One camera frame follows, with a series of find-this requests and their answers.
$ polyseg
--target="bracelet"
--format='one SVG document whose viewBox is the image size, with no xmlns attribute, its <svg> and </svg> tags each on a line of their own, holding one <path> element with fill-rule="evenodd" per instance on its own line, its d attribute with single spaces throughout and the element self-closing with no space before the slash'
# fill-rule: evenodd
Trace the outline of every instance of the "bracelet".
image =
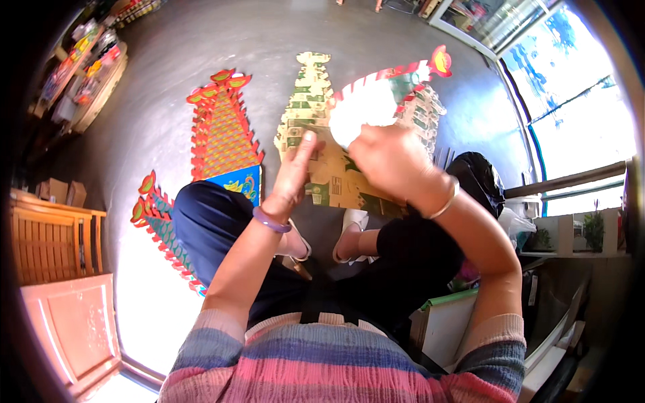
<svg viewBox="0 0 645 403">
<path fill-rule="evenodd" d="M 457 194 L 459 193 L 459 180 L 457 179 L 457 177 L 454 177 L 452 175 L 450 175 L 450 180 L 452 181 L 452 186 L 454 189 L 453 195 L 450 198 L 450 200 L 448 200 L 446 205 L 443 206 L 441 209 L 439 209 L 439 211 L 437 211 L 433 215 L 425 215 L 423 218 L 428 220 L 437 218 L 438 216 L 442 215 L 448 209 L 448 207 L 450 207 L 450 205 L 452 204 L 452 201 L 455 200 L 455 198 L 457 197 Z"/>
<path fill-rule="evenodd" d="M 263 212 L 259 206 L 253 207 L 253 217 L 275 232 L 286 233 L 291 231 L 291 224 L 280 224 Z"/>
</svg>

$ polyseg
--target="sandal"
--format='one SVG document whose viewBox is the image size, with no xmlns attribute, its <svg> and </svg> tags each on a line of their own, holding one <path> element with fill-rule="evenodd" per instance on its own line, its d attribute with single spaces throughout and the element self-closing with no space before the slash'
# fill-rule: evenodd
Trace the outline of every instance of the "sandal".
<svg viewBox="0 0 645 403">
<path fill-rule="evenodd" d="M 336 245 L 334 245 L 333 252 L 332 252 L 332 257 L 336 263 L 349 263 L 349 265 L 351 266 L 354 262 L 362 262 L 368 258 L 367 256 L 360 256 L 354 260 L 352 260 L 351 258 L 341 259 L 340 257 L 338 257 L 337 249 L 338 249 L 338 242 L 341 240 L 342 235 L 345 233 L 345 230 L 347 230 L 347 228 L 349 228 L 350 225 L 356 224 L 359 226 L 361 231 L 364 231 L 365 227 L 367 227 L 367 222 L 369 220 L 370 220 L 370 217 L 367 215 L 367 211 L 355 210 L 353 208 L 345 209 L 345 214 L 342 216 L 341 236 L 338 237 L 338 241 L 336 241 Z"/>
<path fill-rule="evenodd" d="M 293 223 L 293 221 L 291 219 L 289 219 L 289 224 L 291 224 L 292 230 L 295 231 L 298 234 L 298 236 L 300 237 L 300 239 L 302 240 L 302 242 L 304 244 L 304 247 L 307 249 L 307 254 L 301 259 L 297 258 L 297 257 L 293 257 L 293 256 L 290 256 L 290 257 L 293 260 L 297 260 L 298 262 L 304 262 L 305 260 L 309 259 L 309 256 L 312 255 L 312 246 L 309 245 L 309 242 L 307 242 L 307 240 L 302 235 L 300 235 L 300 231 L 298 231 L 298 228 L 295 227 L 295 224 Z"/>
</svg>

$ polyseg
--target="striped sweater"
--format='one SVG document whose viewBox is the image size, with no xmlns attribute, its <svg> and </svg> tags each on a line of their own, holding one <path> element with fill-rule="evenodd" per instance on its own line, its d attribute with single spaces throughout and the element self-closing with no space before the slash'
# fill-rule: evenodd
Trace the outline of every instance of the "striped sweater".
<svg viewBox="0 0 645 403">
<path fill-rule="evenodd" d="M 367 322 L 321 313 L 259 323 L 246 334 L 203 311 L 159 394 L 166 402 L 515 402 L 526 342 L 519 315 L 488 319 L 467 336 L 454 373 L 432 375 Z"/>
</svg>

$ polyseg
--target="pink door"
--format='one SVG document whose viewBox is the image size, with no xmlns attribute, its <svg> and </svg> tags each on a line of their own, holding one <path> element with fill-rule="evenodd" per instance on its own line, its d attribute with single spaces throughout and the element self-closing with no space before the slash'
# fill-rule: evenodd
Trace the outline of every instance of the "pink door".
<svg viewBox="0 0 645 403">
<path fill-rule="evenodd" d="M 21 288 L 45 353 L 78 400 L 119 372 L 112 290 L 112 274 Z"/>
</svg>

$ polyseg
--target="blue paper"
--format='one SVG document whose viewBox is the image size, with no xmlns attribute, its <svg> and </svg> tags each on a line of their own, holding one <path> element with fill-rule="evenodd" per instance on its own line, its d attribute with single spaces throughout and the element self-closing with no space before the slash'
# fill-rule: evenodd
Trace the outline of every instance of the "blue paper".
<svg viewBox="0 0 645 403">
<path fill-rule="evenodd" d="M 208 178 L 207 181 L 216 183 L 226 190 L 242 193 L 254 206 L 259 206 L 261 179 L 260 166 L 253 165 L 241 170 Z"/>
</svg>

